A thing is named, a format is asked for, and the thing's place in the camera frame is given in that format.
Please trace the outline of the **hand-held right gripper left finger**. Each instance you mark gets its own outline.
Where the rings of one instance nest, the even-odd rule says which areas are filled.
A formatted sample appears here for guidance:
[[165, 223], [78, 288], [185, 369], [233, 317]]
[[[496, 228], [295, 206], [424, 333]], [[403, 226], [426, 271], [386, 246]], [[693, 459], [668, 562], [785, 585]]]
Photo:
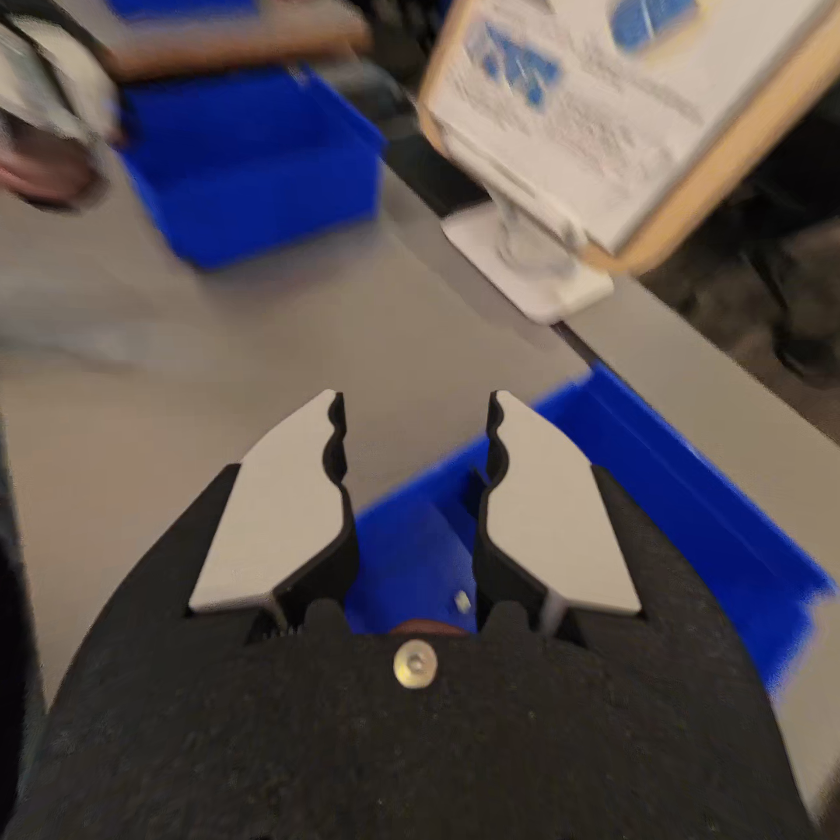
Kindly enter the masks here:
[[343, 604], [358, 575], [358, 538], [343, 484], [343, 394], [323, 391], [241, 460], [193, 588], [194, 614], [257, 608], [284, 631], [310, 604]]

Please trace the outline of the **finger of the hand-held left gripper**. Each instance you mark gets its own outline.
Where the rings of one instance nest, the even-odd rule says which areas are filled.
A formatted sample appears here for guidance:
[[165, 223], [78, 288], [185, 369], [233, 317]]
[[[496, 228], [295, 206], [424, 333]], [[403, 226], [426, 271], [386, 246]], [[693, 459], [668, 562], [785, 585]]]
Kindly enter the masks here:
[[[49, 63], [70, 108], [87, 131], [87, 136], [57, 137], [114, 141], [121, 132], [120, 94], [106, 68], [107, 51], [102, 45], [68, 14], [16, 14], [14, 33], [36, 47]], [[14, 131], [25, 125], [29, 126], [14, 118]]]
[[87, 136], [51, 67], [23, 37], [1, 33], [2, 110], [27, 125], [55, 136]]

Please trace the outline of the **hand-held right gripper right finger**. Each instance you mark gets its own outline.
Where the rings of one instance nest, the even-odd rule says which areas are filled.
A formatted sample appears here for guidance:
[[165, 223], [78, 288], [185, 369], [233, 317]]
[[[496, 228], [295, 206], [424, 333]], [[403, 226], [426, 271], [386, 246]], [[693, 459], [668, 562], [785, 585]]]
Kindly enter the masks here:
[[595, 479], [565, 432], [508, 391], [490, 395], [474, 542], [476, 622], [514, 602], [537, 634], [570, 609], [638, 617], [642, 603]]

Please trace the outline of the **blue plastic bin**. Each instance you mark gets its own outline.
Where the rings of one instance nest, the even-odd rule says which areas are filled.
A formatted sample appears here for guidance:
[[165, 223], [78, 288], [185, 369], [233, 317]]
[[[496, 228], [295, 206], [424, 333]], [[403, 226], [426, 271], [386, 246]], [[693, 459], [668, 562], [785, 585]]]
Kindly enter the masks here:
[[105, 1], [105, 4], [118, 17], [132, 22], [237, 17], [259, 11], [257, 1]]
[[[729, 478], [603, 364], [532, 407], [606, 468], [690, 562], [734, 625], [772, 698], [837, 584]], [[360, 572], [344, 603], [355, 634], [410, 618], [476, 631], [471, 571], [489, 441], [463, 443], [355, 515]]]
[[216, 270], [379, 211], [382, 132], [306, 68], [122, 90], [119, 150], [175, 256]]

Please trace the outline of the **person's left hand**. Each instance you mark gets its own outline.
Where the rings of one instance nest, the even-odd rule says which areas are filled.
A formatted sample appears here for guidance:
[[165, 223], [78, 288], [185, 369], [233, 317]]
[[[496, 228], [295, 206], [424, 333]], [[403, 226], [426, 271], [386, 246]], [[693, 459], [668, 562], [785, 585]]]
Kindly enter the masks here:
[[94, 203], [108, 185], [87, 147], [26, 125], [2, 143], [1, 183], [26, 203], [57, 212]]

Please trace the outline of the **white board stand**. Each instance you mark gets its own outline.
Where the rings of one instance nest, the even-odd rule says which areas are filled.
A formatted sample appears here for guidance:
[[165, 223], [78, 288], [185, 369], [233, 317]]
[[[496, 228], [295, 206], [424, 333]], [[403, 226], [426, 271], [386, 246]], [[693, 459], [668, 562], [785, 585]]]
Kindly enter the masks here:
[[579, 257], [585, 236], [558, 237], [520, 208], [496, 200], [443, 220], [448, 241], [530, 321], [552, 326], [609, 298], [614, 281]]

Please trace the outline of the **printed instruction sheet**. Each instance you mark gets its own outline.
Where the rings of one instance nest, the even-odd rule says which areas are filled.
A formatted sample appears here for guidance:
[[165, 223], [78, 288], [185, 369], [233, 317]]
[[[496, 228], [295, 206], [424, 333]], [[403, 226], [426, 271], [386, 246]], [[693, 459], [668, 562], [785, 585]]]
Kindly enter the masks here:
[[459, 2], [424, 106], [451, 161], [615, 253], [829, 7]]

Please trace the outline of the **wooden display board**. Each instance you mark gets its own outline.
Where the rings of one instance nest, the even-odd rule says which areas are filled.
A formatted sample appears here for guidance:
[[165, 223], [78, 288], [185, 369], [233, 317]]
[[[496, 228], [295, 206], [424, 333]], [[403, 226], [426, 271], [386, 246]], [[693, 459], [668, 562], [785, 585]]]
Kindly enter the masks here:
[[509, 106], [477, 122], [475, 95], [462, 92], [457, 64], [488, 2], [454, 2], [425, 71], [417, 113], [425, 138], [481, 184], [494, 201], [526, 215], [574, 263], [600, 271], [646, 271], [660, 265], [772, 150], [838, 78], [838, 2], [810, 2], [782, 36], [778, 55], [756, 69], [711, 129], [690, 146], [685, 163], [670, 165], [661, 186], [635, 217], [623, 212], [616, 243], [595, 232], [607, 211], [583, 210], [572, 198], [581, 177], [560, 163], [560, 141], [504, 140], [495, 149], [485, 123], [519, 126]]

